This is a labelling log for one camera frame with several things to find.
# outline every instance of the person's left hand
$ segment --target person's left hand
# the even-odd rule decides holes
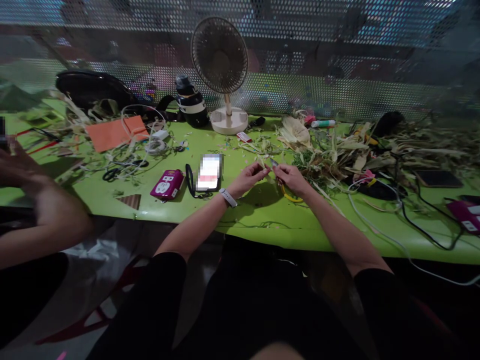
[[[266,177],[269,172],[270,168],[268,166],[263,168],[258,162],[254,162],[244,168],[226,190],[236,200]]]

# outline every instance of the orange envelope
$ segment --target orange envelope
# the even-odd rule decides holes
[[[149,138],[149,133],[140,116],[123,120],[129,133],[125,130],[120,119],[89,125],[85,128],[97,153],[116,148],[122,144],[129,144],[131,141],[129,134],[136,142]]]

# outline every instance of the white watch strap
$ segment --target white watch strap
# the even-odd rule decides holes
[[[220,189],[220,194],[225,198],[225,200],[230,204],[230,206],[232,208],[234,208],[238,205],[237,202],[235,201],[235,199],[223,187]]]

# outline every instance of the perforated metal wall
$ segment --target perforated metal wall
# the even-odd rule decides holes
[[[0,77],[35,91],[91,68],[154,102],[185,73],[213,110],[223,98],[190,56],[207,16],[245,40],[249,73],[231,99],[250,113],[480,118],[478,0],[3,0]]]

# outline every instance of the glue stick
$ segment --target glue stick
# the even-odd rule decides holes
[[[335,126],[335,120],[317,120],[312,121],[312,128],[331,128]]]

